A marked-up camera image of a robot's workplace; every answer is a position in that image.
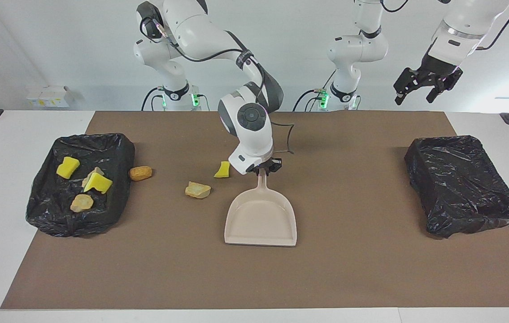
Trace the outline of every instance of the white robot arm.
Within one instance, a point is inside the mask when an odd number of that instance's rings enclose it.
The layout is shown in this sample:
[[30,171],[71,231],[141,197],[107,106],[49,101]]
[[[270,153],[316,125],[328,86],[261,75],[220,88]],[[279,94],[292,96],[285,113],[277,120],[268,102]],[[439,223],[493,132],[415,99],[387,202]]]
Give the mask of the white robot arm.
[[382,4],[380,0],[355,0],[352,6],[354,24],[359,35],[343,35],[328,49],[328,58],[336,65],[330,92],[347,109],[355,98],[361,72],[354,63],[379,61],[388,52],[388,40],[382,34]]
[[432,103],[445,90],[452,90],[463,71],[459,65],[473,53],[492,28],[509,0],[453,0],[448,14],[435,31],[432,45],[420,68],[406,68],[394,84],[396,104],[423,86],[434,86],[427,96]]
[[[151,3],[139,4],[137,8],[139,26],[143,27],[144,18],[157,14],[157,8]],[[162,90],[165,93],[164,102],[170,111],[189,111],[191,110],[189,107],[195,106],[193,86],[187,80],[183,66],[171,61],[180,57],[180,54],[171,48],[165,39],[158,38],[156,41],[151,38],[140,39],[135,43],[133,50],[142,64],[154,68],[161,76]]]
[[[154,0],[143,4],[153,9],[140,15],[141,32],[156,45],[162,43],[163,49],[154,49],[160,51],[162,57],[176,57],[172,53],[174,50],[189,61],[228,59],[248,76],[250,82],[224,96],[218,105],[225,128],[240,141],[228,161],[241,174],[262,169],[277,171],[281,161],[272,158],[272,128],[268,114],[278,110],[283,101],[278,82],[236,36],[209,20],[204,0]],[[180,86],[182,78],[173,73],[179,67],[169,64],[163,59],[160,66],[170,72]]]

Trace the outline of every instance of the black cable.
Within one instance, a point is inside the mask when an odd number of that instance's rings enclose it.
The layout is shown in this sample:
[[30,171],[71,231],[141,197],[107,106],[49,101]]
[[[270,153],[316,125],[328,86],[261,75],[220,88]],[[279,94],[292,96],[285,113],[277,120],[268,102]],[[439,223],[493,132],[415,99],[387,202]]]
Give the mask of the black cable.
[[209,104],[209,98],[207,98],[207,96],[205,96],[205,94],[197,94],[196,96],[197,96],[197,98],[204,98],[207,101],[207,109],[209,109],[209,111],[210,111],[211,106]]
[[152,90],[150,90],[147,95],[145,96],[145,100],[143,100],[143,105],[141,106],[141,111],[145,111],[145,104],[146,104],[146,101],[148,100],[148,97],[152,94],[152,92],[155,92],[155,91],[158,91],[158,88],[157,87],[154,87],[152,88]]
[[143,33],[143,25],[145,25],[145,21],[147,20],[151,20],[150,18],[145,18],[143,20],[141,20],[141,24],[139,24],[139,31],[145,36],[148,38],[148,40],[152,41],[153,43],[156,43],[158,44],[159,42],[158,41],[154,41],[154,39],[152,39],[151,37],[149,37],[146,33]]
[[506,29],[507,25],[509,25],[509,19],[506,21],[506,23],[504,24],[504,26],[502,27],[502,29],[500,30],[500,32],[498,33],[496,38],[494,38],[494,41],[492,41],[492,43],[488,47],[480,46],[480,47],[477,47],[475,50],[476,51],[486,51],[486,50],[490,49],[496,43],[496,41],[498,41],[498,38],[500,38],[500,36],[504,32],[504,30]]
[[404,6],[406,6],[408,1],[410,1],[410,0],[404,1],[404,3],[398,9],[394,9],[394,10],[390,10],[390,9],[386,8],[386,5],[384,4],[384,0],[380,0],[380,3],[382,4],[382,8],[384,8],[384,10],[386,10],[387,12],[390,12],[390,13],[395,13],[395,12],[399,12]]
[[[330,74],[330,77],[328,78],[328,80],[326,80],[326,83],[324,83],[324,86],[322,86],[323,89],[326,90],[326,86],[328,85],[328,82],[330,82],[330,80],[332,80],[332,77],[334,77],[334,74],[336,74],[336,70],[334,70],[334,72],[332,72],[332,74]],[[316,96],[316,101],[320,98],[320,94],[318,93],[318,95]],[[314,109],[314,104],[316,103],[316,101],[312,102],[312,106],[310,107],[310,111],[312,111],[312,109]]]
[[310,104],[310,102],[312,102],[312,100],[319,100],[319,99],[310,98],[310,100],[308,100],[308,102],[306,102],[306,106],[304,107],[304,112],[306,112],[308,110],[308,105]]
[[160,94],[159,94],[158,96],[153,96],[153,97],[150,99],[150,109],[151,109],[151,111],[154,111],[154,100],[155,100],[156,98],[162,98],[162,95],[160,95]]
[[296,111],[296,107],[298,106],[298,104],[300,103],[300,101],[302,100],[302,98],[304,98],[304,96],[306,96],[306,94],[310,94],[314,92],[314,90],[307,90],[306,92],[304,92],[300,98],[298,98],[298,100],[296,100],[296,104],[294,104],[294,108],[292,108],[292,112],[295,112]]
[[358,104],[356,105],[356,110],[360,108],[361,96],[357,96],[357,99],[360,99],[360,101],[358,101]]
[[260,94],[262,94],[262,86],[264,85],[264,79],[266,78],[266,73],[264,72],[264,68],[262,68],[260,63],[256,63],[255,66],[256,66],[256,68],[258,68],[258,72],[260,72],[260,76],[262,76],[262,82],[260,83],[260,89],[258,90],[258,94],[256,96],[256,102],[260,103],[260,101],[258,100],[258,97],[260,96]]
[[290,137],[292,134],[292,129],[294,129],[295,124],[294,123],[276,123],[276,122],[272,122],[272,121],[270,121],[270,123],[275,126],[278,126],[278,127],[291,127],[290,130],[288,131],[288,136],[287,136],[287,149],[281,150],[281,151],[275,151],[275,153],[291,153],[292,155],[294,155],[294,152],[290,149]]
[[189,60],[189,61],[194,61],[195,63],[201,63],[203,61],[209,61],[219,55],[223,55],[224,53],[230,53],[230,52],[239,52],[239,53],[242,53],[242,49],[236,49],[236,48],[231,48],[231,49],[224,49],[224,51],[219,51],[218,53],[214,53],[212,54],[211,56],[209,57],[205,57],[203,59],[193,59],[193,58],[190,58],[190,57],[187,57],[187,55],[185,55],[183,52],[181,52],[181,50],[178,48],[178,45],[173,45],[171,44],[171,46],[176,49],[176,51],[182,56],[184,57],[185,59]]

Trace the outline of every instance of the brown tabletop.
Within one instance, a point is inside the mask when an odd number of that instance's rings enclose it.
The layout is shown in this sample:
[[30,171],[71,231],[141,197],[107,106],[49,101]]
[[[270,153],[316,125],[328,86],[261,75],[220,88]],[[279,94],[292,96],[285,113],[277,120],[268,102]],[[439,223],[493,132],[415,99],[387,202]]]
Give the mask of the brown tabletop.
[[[3,309],[509,307],[509,227],[434,239],[404,154],[455,135],[444,113],[275,113],[295,155],[270,188],[292,203],[294,248],[226,245],[228,207],[256,176],[214,179],[238,141],[217,113],[97,112],[87,132],[125,133],[137,165],[119,223],[102,235],[38,232]],[[275,149],[287,128],[275,127]],[[184,195],[208,184],[205,200]]]

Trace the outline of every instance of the dustpan handle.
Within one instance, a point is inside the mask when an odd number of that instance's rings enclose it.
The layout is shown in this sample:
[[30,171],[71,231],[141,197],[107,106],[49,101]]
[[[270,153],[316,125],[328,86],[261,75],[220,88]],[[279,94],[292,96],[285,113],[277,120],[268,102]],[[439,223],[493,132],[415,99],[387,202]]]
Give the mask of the dustpan handle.
[[257,188],[268,189],[268,186],[266,186],[266,178],[267,177],[268,177],[268,175],[266,174],[265,170],[261,170],[258,173],[258,186],[257,186]]

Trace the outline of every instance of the sponge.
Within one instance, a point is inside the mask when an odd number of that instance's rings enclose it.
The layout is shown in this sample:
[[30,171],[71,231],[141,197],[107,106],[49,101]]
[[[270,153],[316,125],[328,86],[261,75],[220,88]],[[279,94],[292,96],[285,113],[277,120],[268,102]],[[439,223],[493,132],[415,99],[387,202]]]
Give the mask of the sponge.
[[97,172],[94,172],[91,174],[91,177],[89,178],[87,185],[85,185],[83,192],[87,192],[91,188],[94,188],[95,190],[105,194],[112,184],[112,180],[105,178],[103,175]]
[[220,162],[220,169],[215,174],[215,178],[228,178],[228,170],[230,169],[230,163],[227,161]]
[[91,172],[87,175],[87,177],[85,177],[85,178],[83,179],[83,181],[81,182],[81,187],[82,187],[82,188],[85,188],[85,186],[87,185],[87,182],[89,181],[89,178],[91,178],[91,175],[92,175],[93,173],[99,173],[99,174],[101,174],[101,175],[105,176],[105,173],[104,173],[104,172],[103,172],[103,171],[102,171],[99,167],[95,167],[95,169],[94,169],[94,170],[92,170],[92,171],[91,171]]
[[78,161],[78,159],[66,156],[63,158],[63,162],[59,165],[59,167],[57,167],[57,175],[65,179],[69,179],[80,164],[81,163]]

